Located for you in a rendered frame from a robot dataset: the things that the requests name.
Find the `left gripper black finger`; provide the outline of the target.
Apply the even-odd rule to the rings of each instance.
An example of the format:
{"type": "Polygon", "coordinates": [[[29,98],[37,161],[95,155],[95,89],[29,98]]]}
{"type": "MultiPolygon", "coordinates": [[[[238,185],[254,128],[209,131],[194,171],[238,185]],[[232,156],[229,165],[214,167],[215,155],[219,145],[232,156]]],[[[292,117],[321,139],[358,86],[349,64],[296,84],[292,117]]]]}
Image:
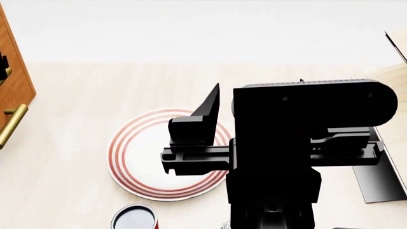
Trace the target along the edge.
{"type": "Polygon", "coordinates": [[[8,75],[6,69],[8,68],[8,60],[5,55],[0,51],[0,81],[6,80],[8,75]]]}

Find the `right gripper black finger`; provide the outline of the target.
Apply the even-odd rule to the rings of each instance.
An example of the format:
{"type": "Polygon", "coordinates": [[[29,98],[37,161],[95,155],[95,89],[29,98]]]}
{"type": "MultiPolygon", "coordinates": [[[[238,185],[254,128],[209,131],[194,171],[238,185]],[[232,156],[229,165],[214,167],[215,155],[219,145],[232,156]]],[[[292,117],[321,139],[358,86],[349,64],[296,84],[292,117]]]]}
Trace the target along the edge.
{"type": "Polygon", "coordinates": [[[367,144],[371,134],[369,127],[328,128],[327,136],[311,139],[311,144],[367,144]]]}
{"type": "Polygon", "coordinates": [[[202,104],[189,116],[168,123],[170,146],[212,146],[217,127],[220,88],[216,84],[202,104]]]}

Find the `brown wooden cabinet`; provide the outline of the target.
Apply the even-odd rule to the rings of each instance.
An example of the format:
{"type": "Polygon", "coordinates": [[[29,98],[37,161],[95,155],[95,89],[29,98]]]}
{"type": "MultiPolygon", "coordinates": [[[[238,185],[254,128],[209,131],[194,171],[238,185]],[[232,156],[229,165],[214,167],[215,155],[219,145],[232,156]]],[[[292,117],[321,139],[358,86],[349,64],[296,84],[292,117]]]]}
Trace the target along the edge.
{"type": "Polygon", "coordinates": [[[0,51],[8,60],[8,68],[13,70],[9,78],[0,85],[0,130],[10,118],[5,109],[15,109],[20,104],[29,105],[36,96],[20,49],[10,28],[8,19],[0,4],[0,51]]]}

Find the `white plate with red rings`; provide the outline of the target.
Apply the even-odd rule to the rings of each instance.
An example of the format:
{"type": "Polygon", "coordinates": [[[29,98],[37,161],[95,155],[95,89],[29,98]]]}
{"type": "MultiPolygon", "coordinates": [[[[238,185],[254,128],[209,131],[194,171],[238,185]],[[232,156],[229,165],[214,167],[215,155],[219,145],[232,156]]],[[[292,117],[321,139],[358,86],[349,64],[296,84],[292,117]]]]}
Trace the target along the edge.
{"type": "Polygon", "coordinates": [[[161,202],[194,198],[223,183],[226,171],[177,176],[163,169],[160,156],[169,146],[168,121],[191,113],[189,109],[161,108],[139,114],[122,126],[106,152],[107,169],[114,181],[131,194],[161,202]]]}

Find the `black flat panel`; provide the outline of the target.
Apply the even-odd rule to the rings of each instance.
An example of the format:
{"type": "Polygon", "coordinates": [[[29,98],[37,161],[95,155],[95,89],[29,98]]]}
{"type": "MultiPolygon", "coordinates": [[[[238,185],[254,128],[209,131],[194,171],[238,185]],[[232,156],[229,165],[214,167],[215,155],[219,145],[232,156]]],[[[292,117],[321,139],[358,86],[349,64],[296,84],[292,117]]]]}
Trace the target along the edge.
{"type": "Polygon", "coordinates": [[[403,183],[387,147],[376,165],[353,167],[363,199],[367,204],[407,201],[407,188],[403,183]]]}

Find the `red cup with white inside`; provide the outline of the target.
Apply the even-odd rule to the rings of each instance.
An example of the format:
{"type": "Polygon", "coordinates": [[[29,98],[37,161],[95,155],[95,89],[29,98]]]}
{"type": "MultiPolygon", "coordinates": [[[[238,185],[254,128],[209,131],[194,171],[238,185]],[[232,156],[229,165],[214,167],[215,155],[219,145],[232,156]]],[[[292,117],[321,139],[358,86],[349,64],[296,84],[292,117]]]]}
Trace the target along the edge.
{"type": "Polygon", "coordinates": [[[159,229],[154,209],[144,204],[127,205],[111,220],[111,229],[159,229]]]}

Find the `grey flat object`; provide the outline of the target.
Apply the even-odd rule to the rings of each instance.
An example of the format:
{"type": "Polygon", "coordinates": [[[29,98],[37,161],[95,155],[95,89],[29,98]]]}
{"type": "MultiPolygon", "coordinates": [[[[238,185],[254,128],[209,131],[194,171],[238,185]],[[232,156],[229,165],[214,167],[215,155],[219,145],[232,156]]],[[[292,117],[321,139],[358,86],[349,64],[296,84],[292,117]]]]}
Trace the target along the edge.
{"type": "Polygon", "coordinates": [[[400,228],[355,228],[355,227],[349,228],[349,227],[339,227],[339,226],[337,226],[337,227],[334,227],[334,228],[331,228],[331,229],[400,229],[400,228]]]}

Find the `light wooden board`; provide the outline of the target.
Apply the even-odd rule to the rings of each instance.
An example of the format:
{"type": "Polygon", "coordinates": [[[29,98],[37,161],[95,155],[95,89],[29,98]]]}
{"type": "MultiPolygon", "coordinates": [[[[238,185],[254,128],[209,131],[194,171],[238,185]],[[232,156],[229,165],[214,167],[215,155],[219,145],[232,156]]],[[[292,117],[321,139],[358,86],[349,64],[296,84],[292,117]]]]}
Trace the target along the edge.
{"type": "Polygon", "coordinates": [[[385,32],[385,37],[401,62],[374,72],[373,77],[395,85],[407,83],[407,26],[385,32]]]}

